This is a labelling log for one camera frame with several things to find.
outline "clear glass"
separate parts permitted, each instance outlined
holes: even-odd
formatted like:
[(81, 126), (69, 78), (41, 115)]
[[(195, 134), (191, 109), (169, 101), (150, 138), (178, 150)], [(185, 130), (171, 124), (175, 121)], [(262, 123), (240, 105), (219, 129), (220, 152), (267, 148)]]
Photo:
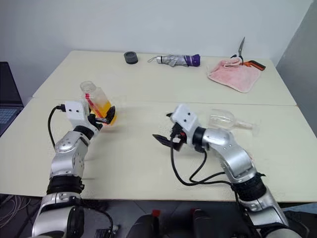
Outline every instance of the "clear glass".
[(214, 128), (243, 128), (251, 130), (253, 135), (257, 135), (259, 127), (256, 124), (248, 123), (237, 119), (231, 112), (221, 109), (212, 109), (209, 117), (209, 126)]
[[(92, 81), (85, 81), (80, 84), (83, 91), (82, 98), (89, 104), (89, 108), (98, 118), (105, 118), (111, 107), (111, 103), (100, 87), (96, 87)], [(112, 125), (116, 120), (116, 115), (111, 121)]]

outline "black cable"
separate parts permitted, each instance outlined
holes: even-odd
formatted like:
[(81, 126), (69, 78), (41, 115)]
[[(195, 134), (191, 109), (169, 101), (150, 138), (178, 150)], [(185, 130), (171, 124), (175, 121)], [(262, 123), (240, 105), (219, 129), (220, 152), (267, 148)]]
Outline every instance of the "black cable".
[(52, 136), (52, 131), (51, 131), (51, 119), (52, 119), (52, 116), (55, 112), (55, 110), (57, 109), (57, 106), (54, 107), (49, 115), (49, 119), (48, 119), (48, 129), (49, 129), (49, 135), (50, 135), (50, 138), (51, 138), (51, 142), (53, 144), (53, 147), (55, 147), (55, 142), (54, 142), (54, 139), (53, 139), (53, 136)]
[(37, 211), (39, 210), (40, 208), (40, 204), (36, 207), (36, 209), (34, 209), (30, 215), (24, 220), (22, 226), (20, 227), (19, 231), (17, 232), (17, 234), (15, 235), (14, 238), (20, 238), (22, 232), (24, 231), (25, 227), (28, 225), (28, 222), (29, 222), (29, 219), (30, 217), (33, 217), (35, 215), (35, 213), (37, 213)]
[(112, 219), (112, 217), (109, 215), (108, 212), (102, 211), (102, 210), (99, 210), (99, 209), (93, 208), (93, 207), (88, 207), (88, 206), (83, 206), (83, 207), (84, 207), (84, 208), (87, 208), (87, 209), (95, 210), (96, 212), (102, 213), (102, 214), (104, 214), (106, 217), (108, 217), (109, 222), (110, 222), (110, 234), (112, 234), (112, 231), (113, 231), (113, 219)]
[[(176, 167), (175, 167), (175, 162), (174, 162), (173, 139), (174, 139), (174, 137), (171, 137), (171, 139), (170, 139), (170, 158), (171, 158), (171, 162), (172, 162), (172, 168), (173, 168), (173, 170), (174, 170), (174, 173), (175, 173), (177, 179), (178, 179), (183, 185), (185, 185), (185, 186), (195, 186), (195, 185), (199, 185), (199, 184), (205, 184), (204, 182), (206, 182), (207, 180), (209, 180), (209, 179), (210, 179), (210, 176), (207, 177), (207, 178), (205, 178), (205, 179), (203, 179), (203, 180), (196, 181), (196, 182), (191, 182), (191, 183), (185, 182), (185, 181), (179, 176), (179, 174), (178, 174), (178, 172), (177, 172), (177, 169), (176, 169)], [(207, 153), (205, 152), (204, 162), (205, 162), (205, 160), (207, 159), (206, 155), (207, 155)], [(231, 184), (230, 182), (228, 182), (228, 181), (218, 180), (218, 181), (208, 182), (208, 184), (216, 184), (216, 183), (225, 183), (225, 184), (227, 184), (227, 185), (229, 185), (229, 186), (232, 187), (232, 184)]]
[(34, 225), (33, 221), (32, 221), (32, 217), (30, 216), (30, 212), (29, 212), (29, 205), (26, 206), (26, 215), (29, 218), (29, 222), (32, 224), (32, 226)]
[[(196, 169), (195, 170), (195, 172), (193, 172), (193, 174), (189, 177), (189, 181), (190, 182), (197, 182), (197, 181), (195, 181), (195, 180), (193, 180), (193, 177), (203, 168), (203, 166), (205, 165), (205, 163), (206, 163), (206, 161), (207, 161), (207, 152), (204, 150), (204, 160), (203, 160), (203, 162), (201, 163), (201, 165), (198, 167), (198, 169)], [(215, 174), (213, 174), (213, 175), (211, 175), (211, 176), (209, 176), (208, 177), (208, 180), (210, 180), (210, 179), (212, 179), (212, 178), (214, 178), (214, 177), (216, 177), (216, 176), (218, 176), (218, 175), (224, 175), (225, 174), (225, 172), (219, 172), (219, 173), (215, 173)]]

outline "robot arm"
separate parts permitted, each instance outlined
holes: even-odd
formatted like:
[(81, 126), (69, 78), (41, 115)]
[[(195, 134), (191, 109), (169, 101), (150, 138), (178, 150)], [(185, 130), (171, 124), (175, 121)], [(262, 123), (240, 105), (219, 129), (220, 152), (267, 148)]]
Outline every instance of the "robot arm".
[(64, 111), (74, 129), (55, 145), (50, 183), (35, 219), (32, 237), (79, 238), (84, 231), (84, 211), (80, 206), (84, 158), (90, 140), (103, 125), (89, 113), (86, 102), (66, 102)]
[[(237, 144), (233, 134), (225, 129), (202, 128), (197, 116), (184, 105), (179, 105), (169, 114), (174, 123), (171, 137), (179, 136), (176, 150), (182, 143), (190, 147), (214, 149), (220, 155), (220, 165), (239, 195), (239, 202), (249, 215), (253, 225), (263, 226), (280, 223), (288, 226), (288, 221), (261, 179), (248, 153)], [(164, 145), (162, 138), (155, 137)]]

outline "laptop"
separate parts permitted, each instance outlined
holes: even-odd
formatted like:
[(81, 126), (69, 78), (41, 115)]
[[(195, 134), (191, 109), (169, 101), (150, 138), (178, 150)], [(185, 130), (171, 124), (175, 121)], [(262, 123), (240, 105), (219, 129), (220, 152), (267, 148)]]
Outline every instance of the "laptop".
[(0, 62), (0, 136), (23, 109), (8, 62)]

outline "orange scissors handle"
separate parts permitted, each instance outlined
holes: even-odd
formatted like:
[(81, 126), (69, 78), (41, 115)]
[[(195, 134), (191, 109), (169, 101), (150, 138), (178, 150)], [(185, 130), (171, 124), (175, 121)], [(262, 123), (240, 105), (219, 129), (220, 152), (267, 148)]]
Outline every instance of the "orange scissors handle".
[(263, 64), (260, 64), (259, 62), (256, 62), (255, 60), (250, 60), (247, 62), (244, 62), (243, 65), (247, 66), (247, 67), (255, 67), (261, 71), (265, 70), (266, 66), (264, 66)]

